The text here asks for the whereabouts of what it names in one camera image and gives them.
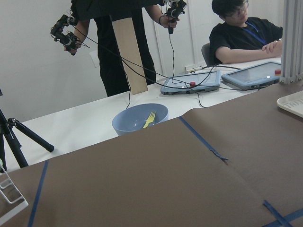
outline tablet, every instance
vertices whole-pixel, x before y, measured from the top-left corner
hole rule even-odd
[[[281,70],[281,64],[268,61],[224,74],[222,80],[243,90],[256,89],[279,82],[280,74],[276,75],[275,70]]]
[[[220,85],[220,75],[220,71],[207,71],[174,76],[166,79],[160,91],[164,95],[213,91]]]

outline wire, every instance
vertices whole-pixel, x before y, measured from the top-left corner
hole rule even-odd
[[[81,31],[79,31],[75,26],[73,26],[73,27],[74,27],[78,32],[80,32],[82,35],[84,35],[84,34],[83,34]],[[141,77],[143,77],[143,78],[145,78],[145,79],[147,79],[147,80],[149,80],[149,81],[151,81],[151,82],[153,82],[153,83],[155,83],[155,84],[161,85],[161,86],[163,86],[163,87],[175,88],[175,89],[180,89],[180,90],[190,89],[190,90],[194,91],[191,87],[188,87],[188,86],[187,86],[187,85],[189,85],[189,83],[187,83],[187,82],[185,82],[185,81],[182,81],[182,80],[175,79],[175,78],[174,78],[174,75],[173,75],[173,77],[167,77],[167,76],[164,76],[164,75],[162,75],[162,74],[160,74],[160,73],[157,73],[157,72],[155,72],[155,71],[153,71],[153,70],[151,70],[151,69],[148,69],[148,68],[143,67],[143,66],[141,66],[141,65],[138,65],[138,64],[136,64],[136,63],[134,63],[134,62],[131,62],[130,60],[128,60],[128,59],[126,59],[126,58],[120,56],[119,54],[116,54],[116,53],[112,52],[111,50],[109,50],[109,49],[106,48],[105,46],[103,46],[103,45],[97,43],[96,41],[92,40],[92,39],[89,38],[88,36],[86,36],[86,35],[84,35],[84,36],[85,36],[86,38],[88,38],[89,40],[91,40],[92,42],[94,42],[95,44],[99,45],[102,49],[104,49],[104,50],[110,52],[111,54],[113,54],[113,55],[119,57],[119,58],[121,59],[121,61],[122,61],[122,62],[131,70],[131,71],[133,71],[135,74],[137,74],[137,75],[139,75],[139,76],[141,76]],[[141,67],[141,68],[143,68],[143,69],[145,69],[145,70],[147,70],[147,71],[154,72],[154,73],[156,73],[157,75],[160,75],[160,76],[162,76],[162,77],[164,77],[164,78],[172,79],[172,80],[175,80],[175,81],[182,82],[182,83],[184,83],[184,84],[186,85],[186,87],[170,87],[170,86],[167,86],[167,85],[158,83],[157,81],[154,81],[154,80],[152,80],[152,79],[150,79],[150,78],[148,78],[148,77],[145,77],[144,75],[141,75],[140,73],[136,72],[131,66],[129,66],[129,65],[126,63],[126,61],[129,62],[129,63],[131,63],[131,64],[133,64],[133,65],[136,65],[136,66],[138,66],[138,67]],[[209,71],[209,73],[208,73],[208,75],[206,76],[206,78],[204,78],[198,85],[196,85],[196,87],[199,86],[199,85],[201,85],[201,84],[209,77],[209,75],[211,74],[211,72],[212,72],[212,70],[214,69],[214,67],[222,67],[222,68],[230,68],[230,69],[240,70],[240,68],[231,67],[231,66],[223,66],[223,65],[220,65],[220,64],[215,64],[215,65],[213,65],[213,66],[202,67],[202,69],[206,69],[206,68],[210,68],[210,67],[211,67],[211,70]],[[173,49],[173,68],[174,68],[174,49]],[[248,91],[248,90],[250,90],[250,89],[246,89],[246,90],[245,90],[245,89],[226,88],[226,87],[221,87],[221,86],[209,86],[209,85],[207,85],[207,86],[208,86],[208,87],[217,87],[217,88],[226,89],[226,90],[235,90],[235,91]],[[130,100],[131,100],[131,99],[130,99],[130,92],[131,92],[131,91],[129,91],[129,104],[127,105],[126,108],[128,108],[128,106],[130,105],[130,102],[131,102],[131,101],[130,101]],[[201,107],[205,107],[205,106],[203,106],[203,105],[201,104],[201,102],[200,102],[199,91],[197,91],[196,93],[197,93],[197,95],[198,95],[199,105],[200,105]]]
[[[127,81],[128,86],[129,86],[128,105],[126,106],[126,109],[127,109],[129,107],[129,105],[131,104],[131,90],[132,90],[132,88],[131,88],[131,85],[129,84],[128,75],[127,75],[127,73],[126,73],[126,71],[125,71],[125,69],[124,69],[124,67],[122,65],[122,61],[120,62],[120,66],[121,66],[122,70],[124,71],[124,73],[126,75],[126,81]]]
[[[172,42],[171,42],[171,34],[169,34],[169,43],[170,43],[170,46],[171,46],[171,49],[172,49],[172,68],[173,68],[173,73],[172,73],[172,77],[171,77],[171,82],[173,84],[177,84],[173,81],[174,77],[175,77],[175,50],[174,50],[174,47],[172,45]]]

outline blue bowl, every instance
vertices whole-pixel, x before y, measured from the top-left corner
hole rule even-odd
[[[155,120],[149,126],[164,122],[169,118],[166,106],[156,103],[136,105],[120,112],[112,121],[112,126],[119,136],[142,129],[152,111],[156,112]]]

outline blue tape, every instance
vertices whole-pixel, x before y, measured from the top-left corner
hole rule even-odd
[[[182,121],[183,124],[185,124],[185,126],[191,130],[191,132],[211,151],[214,153],[214,155],[216,155],[217,157],[219,157],[222,160],[228,160],[228,158],[225,158],[223,156],[221,156],[219,154],[219,152],[217,152],[193,127],[190,126],[190,124],[184,120],[183,117],[179,117],[179,119]]]
[[[40,182],[39,182],[39,185],[38,185],[34,205],[33,205],[33,208],[32,208],[32,212],[29,216],[28,227],[32,227],[33,223],[34,223],[34,219],[35,219],[35,215],[36,215],[36,211],[37,211],[37,206],[38,206],[38,203],[39,203],[39,199],[40,199],[40,195],[41,195],[42,186],[43,186],[43,183],[44,183],[47,167],[48,167],[48,160],[45,161],[44,168],[43,168],[43,171],[42,171],[42,174],[41,174],[41,178],[40,178]]]
[[[264,206],[266,206],[266,208],[275,216],[275,218],[277,219],[278,223],[276,223],[275,225],[272,222],[266,226],[263,227],[278,227],[278,226],[285,226],[285,227],[293,227],[288,220],[286,220],[281,214],[279,214],[279,212],[266,200],[264,200],[263,203]]]
[[[300,210],[297,210],[297,211],[295,211],[291,214],[286,215],[284,218],[285,218],[286,221],[291,222],[291,221],[294,221],[294,220],[296,220],[296,219],[298,219],[302,216],[303,216],[303,209],[300,209]],[[269,223],[268,225],[263,226],[263,227],[280,227],[280,226],[282,226],[282,224],[277,220],[277,221]]]

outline white table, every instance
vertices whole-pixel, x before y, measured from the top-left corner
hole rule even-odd
[[[280,62],[281,59],[266,59],[230,64],[228,66],[245,68],[266,61]],[[221,70],[221,74],[231,71],[225,68],[216,68],[216,70]],[[224,83],[221,83],[220,86],[231,88]],[[179,117],[190,109],[200,107],[197,94],[165,96],[160,93],[160,87],[157,84],[149,85],[148,91],[131,95],[131,104],[129,107],[144,103],[162,104],[169,110],[169,119]],[[200,100],[203,106],[212,106],[252,92],[256,92],[256,90],[235,91],[219,88],[211,92],[201,92]],[[55,150],[53,152],[46,151],[43,147],[14,128],[13,131],[22,145],[21,150],[28,164],[32,165],[117,137],[111,122],[119,112],[127,107],[129,102],[128,97],[129,92],[125,92],[23,122],[30,130],[54,145]],[[8,172],[19,169],[19,165],[6,141],[5,151]]]

